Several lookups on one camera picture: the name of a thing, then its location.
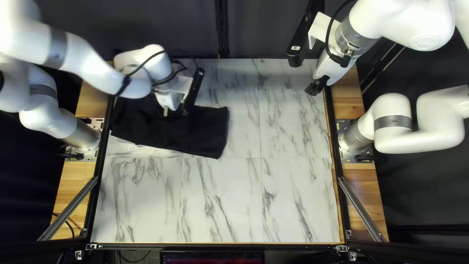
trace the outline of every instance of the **black cloth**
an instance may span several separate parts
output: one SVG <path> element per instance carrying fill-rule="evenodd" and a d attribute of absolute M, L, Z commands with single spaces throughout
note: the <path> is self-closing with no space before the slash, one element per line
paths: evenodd
<path fill-rule="evenodd" d="M 218 159 L 227 144 L 228 108 L 195 106 L 188 116 L 163 108 L 155 96 L 119 98 L 113 110 L 111 135 L 133 142 Z"/>

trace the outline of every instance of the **marble-patterned table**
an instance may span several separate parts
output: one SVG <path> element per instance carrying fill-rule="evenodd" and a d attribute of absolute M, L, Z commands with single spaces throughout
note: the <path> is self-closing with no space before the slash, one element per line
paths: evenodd
<path fill-rule="evenodd" d="M 230 111 L 222 157 L 110 136 L 91 242 L 340 242 L 316 60 L 182 62 L 205 69 L 196 105 Z"/>

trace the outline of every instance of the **mounting plate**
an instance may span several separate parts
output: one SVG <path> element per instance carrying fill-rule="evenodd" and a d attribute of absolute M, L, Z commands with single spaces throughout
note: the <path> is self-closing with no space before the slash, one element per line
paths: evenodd
<path fill-rule="evenodd" d="M 335 120 L 335 127 L 337 129 L 337 134 L 341 130 L 344 130 L 346 127 L 350 126 L 350 121 L 353 119 L 336 119 Z M 341 147 L 339 147 L 340 151 L 340 160 L 342 163 L 372 163 L 372 161 L 356 161 L 355 156 L 353 154 L 348 153 L 347 151 L 342 150 Z M 373 148 L 371 146 L 367 146 L 362 150 L 363 154 L 373 156 Z"/>
<path fill-rule="evenodd" d="M 88 124 L 94 130 L 101 132 L 103 129 L 104 118 L 80 118 L 80 119 L 84 121 L 86 124 Z M 73 162 L 96 162 L 96 159 L 98 158 L 98 151 L 99 151 L 99 148 L 97 148 L 95 151 L 83 154 L 82 160 L 77 160 L 75 158 L 66 158 L 65 160 L 73 161 Z M 65 153 L 78 154 L 77 152 L 73 151 L 73 149 L 70 146 L 67 146 L 67 148 L 65 149 Z"/>

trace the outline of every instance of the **metal bracket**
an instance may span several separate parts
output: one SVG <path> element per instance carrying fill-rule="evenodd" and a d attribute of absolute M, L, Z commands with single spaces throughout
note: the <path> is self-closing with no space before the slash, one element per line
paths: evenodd
<path fill-rule="evenodd" d="M 97 248 L 98 248 L 97 244 L 86 244 L 85 250 L 93 250 Z"/>
<path fill-rule="evenodd" d="M 81 231 L 80 231 L 80 235 L 78 235 L 78 237 L 86 237 L 88 234 L 88 229 L 87 228 L 83 228 Z"/>
<path fill-rule="evenodd" d="M 97 131 L 100 131 L 100 132 L 103 130 L 104 118 L 86 118 L 86 119 L 87 119 L 88 122 L 91 121 L 87 125 L 90 126 L 91 128 L 93 128 L 94 130 L 97 130 Z M 83 159 L 81 159 L 81 160 L 77 160 L 75 158 L 66 158 L 65 160 L 66 161 L 73 161 L 73 162 L 96 162 L 96 159 L 98 158 L 98 151 L 99 151 L 99 148 L 97 148 L 95 151 L 83 154 Z M 73 148 L 71 146 L 68 146 L 65 149 L 65 153 L 78 154 L 77 152 L 75 152 L 73 150 Z"/>
<path fill-rule="evenodd" d="M 75 251 L 75 259 L 76 260 L 83 260 L 83 250 L 77 250 Z"/>
<path fill-rule="evenodd" d="M 355 261 L 356 260 L 356 253 L 355 252 L 349 252 L 348 253 L 348 261 Z"/>
<path fill-rule="evenodd" d="M 346 230 L 345 230 L 345 236 L 347 237 L 347 239 L 353 239 L 353 238 L 355 238 L 355 237 L 353 237 L 352 230 L 350 230 L 350 229 L 346 229 Z"/>
<path fill-rule="evenodd" d="M 336 245 L 335 250 L 337 250 L 337 252 L 347 253 L 349 261 L 355 261 L 356 260 L 356 252 L 349 251 L 349 249 L 346 245 Z"/>
<path fill-rule="evenodd" d="M 343 129 L 347 129 L 347 126 L 350 124 L 350 121 L 353 119 L 336 119 L 335 120 L 335 126 L 337 129 L 337 134 Z M 372 163 L 372 161 L 356 161 L 355 160 L 355 154 L 350 154 L 347 151 L 344 151 L 341 147 L 339 147 L 340 151 L 340 160 L 342 163 Z M 373 156 L 373 148 L 370 146 L 367 146 L 362 150 L 363 154 L 367 154 L 370 156 Z"/>
<path fill-rule="evenodd" d="M 348 252 L 348 247 L 346 245 L 337 245 L 335 246 L 337 252 Z"/>

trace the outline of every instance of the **screen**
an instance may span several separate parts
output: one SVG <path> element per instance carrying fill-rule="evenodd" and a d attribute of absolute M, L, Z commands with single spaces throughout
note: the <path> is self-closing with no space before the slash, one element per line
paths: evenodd
<path fill-rule="evenodd" d="M 162 264 L 263 264 L 261 251 L 161 251 Z"/>

